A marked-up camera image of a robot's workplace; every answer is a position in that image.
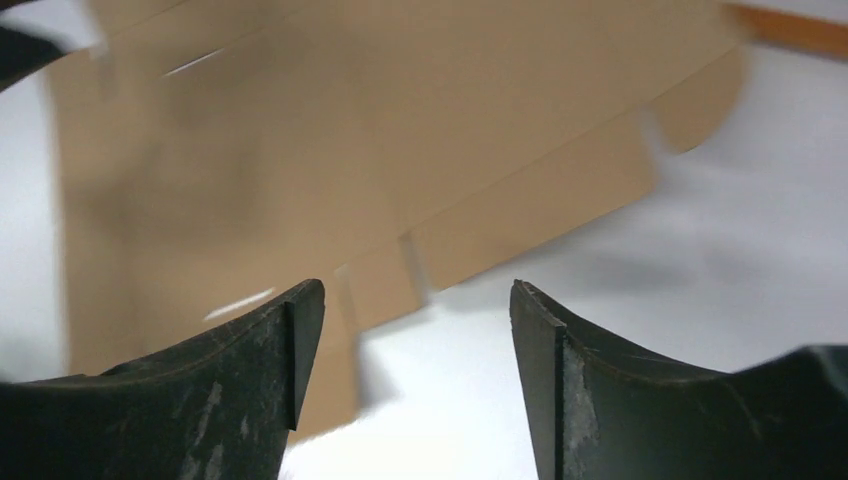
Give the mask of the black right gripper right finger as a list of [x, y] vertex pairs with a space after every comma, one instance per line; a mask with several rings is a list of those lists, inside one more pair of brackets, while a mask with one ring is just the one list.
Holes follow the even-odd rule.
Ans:
[[722, 373], [650, 351], [526, 281], [509, 313], [542, 480], [847, 475], [843, 345]]

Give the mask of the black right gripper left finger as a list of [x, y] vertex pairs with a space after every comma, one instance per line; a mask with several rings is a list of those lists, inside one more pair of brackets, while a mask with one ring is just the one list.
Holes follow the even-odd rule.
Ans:
[[325, 314], [304, 281], [99, 375], [1, 387], [5, 479], [274, 479]]

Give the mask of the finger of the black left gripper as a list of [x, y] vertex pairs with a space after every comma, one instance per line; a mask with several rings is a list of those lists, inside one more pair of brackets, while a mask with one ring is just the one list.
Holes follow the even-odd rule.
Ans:
[[66, 55], [49, 38], [1, 27], [1, 91]]

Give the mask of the brown cardboard box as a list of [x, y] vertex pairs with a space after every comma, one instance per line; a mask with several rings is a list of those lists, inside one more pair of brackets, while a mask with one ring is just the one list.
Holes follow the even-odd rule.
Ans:
[[716, 1], [95, 1], [50, 64], [69, 371], [307, 278], [326, 320], [297, 439], [354, 419], [355, 337], [650, 192], [734, 107]]

